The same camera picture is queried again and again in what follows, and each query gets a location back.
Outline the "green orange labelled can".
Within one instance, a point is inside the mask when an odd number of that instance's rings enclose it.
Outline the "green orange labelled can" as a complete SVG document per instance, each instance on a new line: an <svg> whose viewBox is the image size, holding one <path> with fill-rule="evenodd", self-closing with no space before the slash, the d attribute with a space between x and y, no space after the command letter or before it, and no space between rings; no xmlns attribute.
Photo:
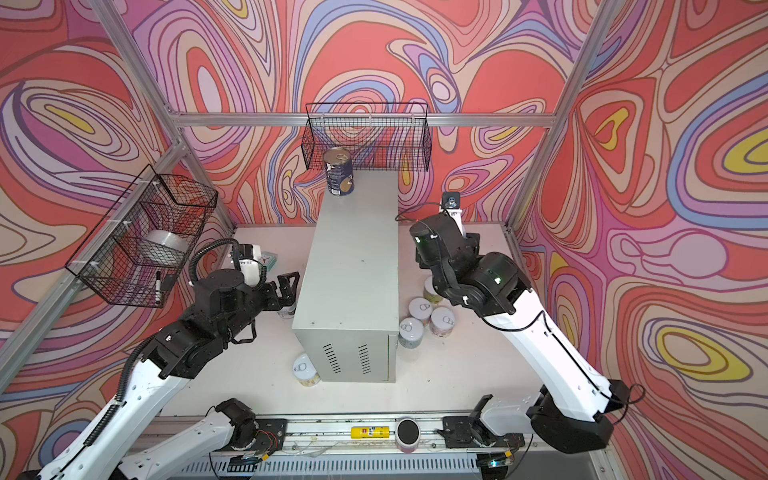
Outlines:
<svg viewBox="0 0 768 480"><path fill-rule="evenodd" d="M399 323L399 344L405 349L418 348L423 340L425 333L424 325L421 320L408 317Z"/></svg>

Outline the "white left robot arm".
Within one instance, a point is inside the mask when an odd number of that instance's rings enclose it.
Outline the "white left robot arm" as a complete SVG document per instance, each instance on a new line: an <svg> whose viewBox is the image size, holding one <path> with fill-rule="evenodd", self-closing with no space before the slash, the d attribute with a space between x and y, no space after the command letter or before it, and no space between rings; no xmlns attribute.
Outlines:
<svg viewBox="0 0 768 480"><path fill-rule="evenodd" d="M232 345L254 342L256 318L293 307L300 274L267 278L259 246L233 238L211 241L190 255L193 303L174 322L143 340L127 357L117 390L82 433L51 462L20 473L22 479L168 479L198 457L228 448L250 451L260 437L280 446L254 412L235 398L204 418L137 455L129 450L156 415L209 362Z"/></svg>

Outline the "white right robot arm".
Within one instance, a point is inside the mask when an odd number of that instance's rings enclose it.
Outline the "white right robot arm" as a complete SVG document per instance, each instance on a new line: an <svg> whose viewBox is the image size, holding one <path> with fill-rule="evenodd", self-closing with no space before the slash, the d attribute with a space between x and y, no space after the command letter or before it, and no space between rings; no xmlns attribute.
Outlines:
<svg viewBox="0 0 768 480"><path fill-rule="evenodd" d="M514 260L480 253L479 235L446 212L415 222L409 233L436 293L501 333L541 379L525 412L534 434L566 454L606 448L614 432L608 415L629 406L630 389L600 374L568 341Z"/></svg>

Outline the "yellow labelled tin can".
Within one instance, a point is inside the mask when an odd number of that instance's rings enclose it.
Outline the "yellow labelled tin can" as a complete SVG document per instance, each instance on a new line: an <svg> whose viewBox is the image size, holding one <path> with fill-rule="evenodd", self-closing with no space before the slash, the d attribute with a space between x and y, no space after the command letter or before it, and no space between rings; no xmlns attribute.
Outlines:
<svg viewBox="0 0 768 480"><path fill-rule="evenodd" d="M313 387L320 382L317 369L306 353L296 357L292 366L294 378L304 387Z"/></svg>

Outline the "blue labelled tin can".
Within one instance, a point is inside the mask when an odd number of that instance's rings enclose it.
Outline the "blue labelled tin can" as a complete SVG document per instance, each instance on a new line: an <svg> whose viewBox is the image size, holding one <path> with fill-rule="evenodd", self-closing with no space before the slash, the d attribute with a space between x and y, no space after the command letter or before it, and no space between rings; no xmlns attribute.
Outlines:
<svg viewBox="0 0 768 480"><path fill-rule="evenodd" d="M323 155L328 191L334 196L346 196L354 190L352 156L342 147L333 147Z"/></svg>

